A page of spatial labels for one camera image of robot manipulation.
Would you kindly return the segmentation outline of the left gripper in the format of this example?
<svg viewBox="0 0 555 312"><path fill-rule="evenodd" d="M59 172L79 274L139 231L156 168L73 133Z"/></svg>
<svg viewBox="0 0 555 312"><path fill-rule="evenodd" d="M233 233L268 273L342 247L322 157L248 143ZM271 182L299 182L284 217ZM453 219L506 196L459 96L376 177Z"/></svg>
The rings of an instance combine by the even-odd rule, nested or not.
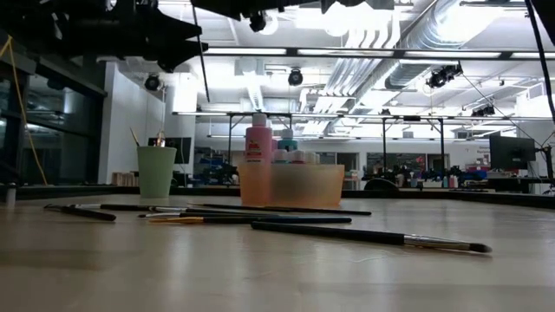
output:
<svg viewBox="0 0 555 312"><path fill-rule="evenodd" d="M1 0L1 30L36 54L99 54L111 42L133 37L141 22L149 41L202 34L200 26L167 16L148 1ZM145 60L173 73L208 48L205 42L177 42L149 49Z"/></svg>

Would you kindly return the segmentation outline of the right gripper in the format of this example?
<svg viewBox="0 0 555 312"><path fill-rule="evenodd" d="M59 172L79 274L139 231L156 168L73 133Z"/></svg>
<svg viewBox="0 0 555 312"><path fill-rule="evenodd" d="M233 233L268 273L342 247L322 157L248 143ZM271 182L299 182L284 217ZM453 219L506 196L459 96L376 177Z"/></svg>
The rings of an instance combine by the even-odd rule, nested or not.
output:
<svg viewBox="0 0 555 312"><path fill-rule="evenodd" d="M377 29L395 16L393 0L242 1L191 0L192 6L251 23L258 33L277 32L282 21L292 21L300 29L321 29L327 33Z"/></svg>

